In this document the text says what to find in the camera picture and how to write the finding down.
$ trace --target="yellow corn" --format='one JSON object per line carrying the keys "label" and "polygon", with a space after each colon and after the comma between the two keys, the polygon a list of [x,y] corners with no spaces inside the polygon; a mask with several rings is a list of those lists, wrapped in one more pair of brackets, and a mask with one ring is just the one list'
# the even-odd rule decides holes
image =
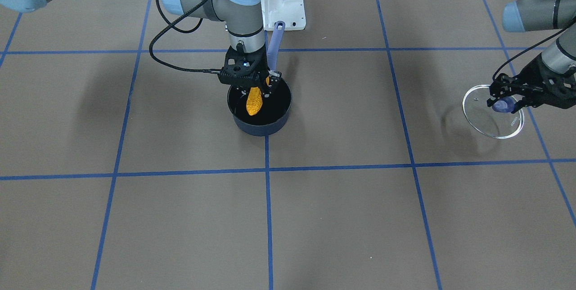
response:
{"label": "yellow corn", "polygon": [[[270,84],[270,78],[266,78],[266,85]],[[259,87],[253,87],[250,89],[248,94],[248,99],[246,100],[246,110],[249,115],[253,116],[257,114],[262,108],[262,94]]]}

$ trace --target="black cable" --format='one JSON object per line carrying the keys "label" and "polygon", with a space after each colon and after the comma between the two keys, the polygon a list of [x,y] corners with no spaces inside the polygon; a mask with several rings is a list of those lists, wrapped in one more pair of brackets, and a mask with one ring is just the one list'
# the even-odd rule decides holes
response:
{"label": "black cable", "polygon": [[543,40],[541,40],[540,42],[537,42],[536,44],[534,44],[533,46],[530,46],[529,48],[523,50],[522,52],[516,54],[514,57],[512,57],[510,60],[504,62],[504,64],[502,64],[495,72],[494,75],[492,75],[492,81],[496,81],[496,76],[498,75],[498,73],[500,72],[501,69],[503,69],[506,65],[508,65],[510,62],[516,60],[519,56],[521,56],[522,54],[528,52],[531,49],[534,49],[535,47],[547,42],[548,40],[551,40],[552,38],[562,34],[562,32],[565,32],[568,28],[572,27],[573,24],[576,23],[576,18],[572,19],[572,21],[570,22],[570,24],[568,26],[566,26],[566,28],[559,30],[558,32],[556,32],[555,34],[552,34],[551,36],[544,38]]}
{"label": "black cable", "polygon": [[[171,29],[176,29],[176,25],[178,23],[180,23],[184,18],[188,17],[189,15],[191,15],[192,13],[194,13],[198,8],[200,8],[202,5],[204,5],[206,2],[208,2],[209,0],[202,0],[200,1],[200,3],[198,5],[196,5],[195,7],[193,7],[192,9],[190,9],[189,11],[187,11],[184,15],[181,15],[180,17],[178,17],[178,19],[174,20],[173,22],[169,22],[168,26],[166,28],[164,28],[161,32],[158,33],[158,35],[156,35],[156,37],[154,37],[152,39],[152,41],[150,42],[150,46],[148,47],[148,51],[150,52],[150,57],[152,57],[152,59],[154,61],[157,61],[158,63],[165,65],[167,67],[171,67],[173,69],[177,69],[179,71],[191,71],[191,72],[195,72],[195,73],[211,73],[211,74],[220,74],[220,69],[188,69],[185,67],[177,67],[175,65],[169,64],[163,60],[160,60],[158,57],[156,57],[156,55],[154,55],[154,44],[156,44],[156,42],[162,37],[164,36],[164,34],[166,34],[169,30]],[[161,15],[162,15],[162,11],[160,9],[160,3],[158,2],[158,0],[156,0],[157,3],[157,7],[158,10],[160,11]],[[198,22],[198,24],[196,25],[196,27],[194,27],[192,30],[188,31],[188,32],[192,32],[195,31],[196,29],[198,29],[198,27],[200,27],[200,24],[202,23],[202,20],[200,19],[200,21]]]}

